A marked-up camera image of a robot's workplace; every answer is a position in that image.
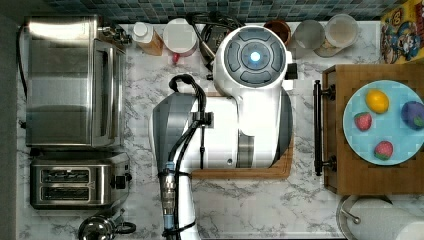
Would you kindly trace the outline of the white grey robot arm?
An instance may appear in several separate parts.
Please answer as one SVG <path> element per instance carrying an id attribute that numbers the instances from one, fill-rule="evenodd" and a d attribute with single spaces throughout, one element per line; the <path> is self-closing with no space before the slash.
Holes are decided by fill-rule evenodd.
<path id="1" fill-rule="evenodd" d="M 230 32 L 217 49 L 209 96 L 189 74 L 152 112 L 149 140 L 157 164 L 165 240 L 200 240 L 192 199 L 194 172 L 248 178 L 289 148 L 292 107 L 283 82 L 290 53 L 262 26 Z"/>

